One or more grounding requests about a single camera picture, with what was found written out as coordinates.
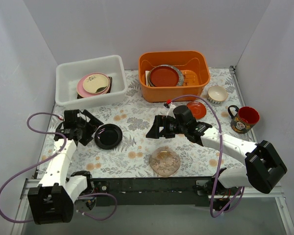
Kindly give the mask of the cream plate with dark patch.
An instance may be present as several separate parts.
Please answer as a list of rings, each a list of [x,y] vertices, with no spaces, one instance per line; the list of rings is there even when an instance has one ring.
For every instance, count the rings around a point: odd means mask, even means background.
[[[83,81],[83,89],[90,94],[99,94],[105,91],[110,85],[110,80],[103,74],[92,74]]]

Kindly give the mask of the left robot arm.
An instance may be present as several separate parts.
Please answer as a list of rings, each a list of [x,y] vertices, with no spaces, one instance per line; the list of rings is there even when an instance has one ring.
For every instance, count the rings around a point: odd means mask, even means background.
[[[78,171],[67,176],[70,162],[79,144],[86,146],[103,123],[87,110],[66,110],[53,134],[54,157],[39,181],[30,188],[28,200],[36,224],[68,223],[74,203],[80,195],[91,195],[91,173]]]

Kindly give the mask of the black round plate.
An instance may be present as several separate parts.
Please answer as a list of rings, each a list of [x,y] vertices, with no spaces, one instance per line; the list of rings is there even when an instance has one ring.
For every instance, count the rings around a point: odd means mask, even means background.
[[[104,150],[111,150],[122,141],[123,133],[115,124],[104,124],[95,131],[94,141],[96,145]]]

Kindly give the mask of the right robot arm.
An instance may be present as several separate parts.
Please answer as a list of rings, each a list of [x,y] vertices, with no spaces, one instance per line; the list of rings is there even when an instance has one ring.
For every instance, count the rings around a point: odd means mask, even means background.
[[[196,120],[188,122],[171,116],[156,115],[146,137],[149,139],[174,138],[183,134],[190,142],[219,150],[244,166],[236,169],[223,169],[216,174],[212,190],[223,194],[233,187],[253,187],[261,193],[269,194],[287,168],[274,146],[268,141],[255,143],[220,134],[212,125]]]

